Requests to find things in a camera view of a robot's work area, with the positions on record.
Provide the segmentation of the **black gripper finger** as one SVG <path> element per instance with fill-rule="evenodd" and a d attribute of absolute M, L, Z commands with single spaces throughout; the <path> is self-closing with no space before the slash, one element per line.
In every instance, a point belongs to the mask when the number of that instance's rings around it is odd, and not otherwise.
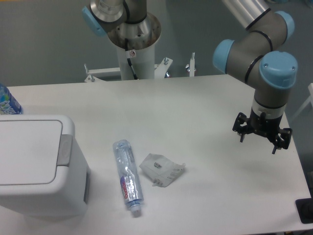
<path fill-rule="evenodd" d="M 245 135 L 252 133 L 252 126 L 250 125 L 250 118 L 243 113 L 238 113 L 232 130 L 237 132 L 240 136 L 240 142 L 244 141 Z"/>
<path fill-rule="evenodd" d="M 279 128 L 275 133 L 271 143 L 273 144 L 272 154 L 275 154 L 276 150 L 288 149 L 291 142 L 292 129 L 291 128 Z"/>

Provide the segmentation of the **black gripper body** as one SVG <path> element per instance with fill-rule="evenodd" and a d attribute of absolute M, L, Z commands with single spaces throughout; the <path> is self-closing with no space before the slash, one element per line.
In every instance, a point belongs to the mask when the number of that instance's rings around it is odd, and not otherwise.
<path fill-rule="evenodd" d="M 266 113 L 256 114 L 253 110 L 250 112 L 250 125 L 252 126 L 252 134 L 256 134 L 267 138 L 270 142 L 273 140 L 275 133 L 280 128 L 282 116 L 269 119 Z"/>

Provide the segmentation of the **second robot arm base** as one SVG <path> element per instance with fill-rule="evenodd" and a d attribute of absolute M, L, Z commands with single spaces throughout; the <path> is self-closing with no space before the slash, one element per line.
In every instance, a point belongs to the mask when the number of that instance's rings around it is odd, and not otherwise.
<path fill-rule="evenodd" d="M 147 11 L 146 0 L 91 0 L 82 15 L 95 35 L 107 35 L 126 51 L 146 49 L 161 36 L 161 24 Z"/>

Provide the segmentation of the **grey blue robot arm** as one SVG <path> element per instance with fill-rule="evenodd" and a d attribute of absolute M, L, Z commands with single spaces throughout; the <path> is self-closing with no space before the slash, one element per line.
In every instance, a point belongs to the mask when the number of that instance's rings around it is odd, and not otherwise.
<path fill-rule="evenodd" d="M 226 0 L 225 6 L 247 35 L 240 41 L 223 40 L 213 53 L 213 65 L 255 90 L 250 115 L 239 113 L 233 131 L 241 138 L 256 134 L 267 138 L 274 150 L 287 149 L 292 129 L 281 128 L 298 62 L 278 48 L 293 34 L 291 15 L 274 12 L 263 0 Z"/>

